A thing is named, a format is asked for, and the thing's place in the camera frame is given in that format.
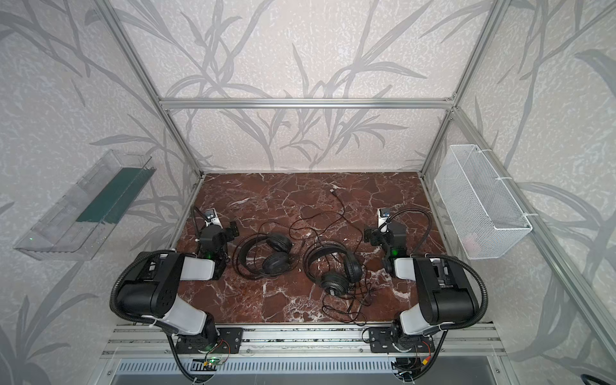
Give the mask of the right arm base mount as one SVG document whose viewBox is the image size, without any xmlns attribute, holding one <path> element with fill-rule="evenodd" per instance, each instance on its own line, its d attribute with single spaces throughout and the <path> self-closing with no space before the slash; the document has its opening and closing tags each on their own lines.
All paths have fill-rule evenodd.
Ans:
<svg viewBox="0 0 616 385">
<path fill-rule="evenodd" d="M 371 353 L 412 353 L 431 355 L 436 347 L 433 340 L 423 335 L 401 335 L 392 327 L 368 327 L 362 339 Z"/>
</svg>

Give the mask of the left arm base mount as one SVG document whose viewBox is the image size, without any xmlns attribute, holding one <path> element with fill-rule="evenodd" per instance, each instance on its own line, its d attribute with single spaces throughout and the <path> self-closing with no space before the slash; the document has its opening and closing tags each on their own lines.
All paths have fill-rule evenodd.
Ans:
<svg viewBox="0 0 616 385">
<path fill-rule="evenodd" d="M 239 353 L 244 329 L 241 327 L 218 328 L 215 339 L 206 339 L 200 335 L 179 335 L 175 344 L 179 355 L 187 354 L 231 354 Z"/>
</svg>

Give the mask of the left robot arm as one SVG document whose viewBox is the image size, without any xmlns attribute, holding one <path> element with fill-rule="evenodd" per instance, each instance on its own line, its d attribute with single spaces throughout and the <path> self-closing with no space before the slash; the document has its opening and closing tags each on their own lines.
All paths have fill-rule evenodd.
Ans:
<svg viewBox="0 0 616 385">
<path fill-rule="evenodd" d="M 214 281 L 228 263 L 227 244 L 239 236 L 237 223 L 209 224 L 199 233 L 197 253 L 141 252 L 112 287 L 109 306 L 123 320 L 160 327 L 169 335 L 218 342 L 213 316 L 178 295 L 181 282 Z"/>
</svg>

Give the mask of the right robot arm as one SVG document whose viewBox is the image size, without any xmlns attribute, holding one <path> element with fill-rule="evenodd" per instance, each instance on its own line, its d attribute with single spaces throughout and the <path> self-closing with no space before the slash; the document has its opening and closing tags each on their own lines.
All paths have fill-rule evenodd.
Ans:
<svg viewBox="0 0 616 385">
<path fill-rule="evenodd" d="M 388 274 L 415 283 L 418 303 L 397 315 L 393 336 L 465 329 L 484 318 L 489 306 L 487 287 L 468 263 L 446 254 L 410 254 L 406 228 L 399 223 L 385 221 L 375 229 L 365 229 L 364 242 L 383 249 Z"/>
</svg>

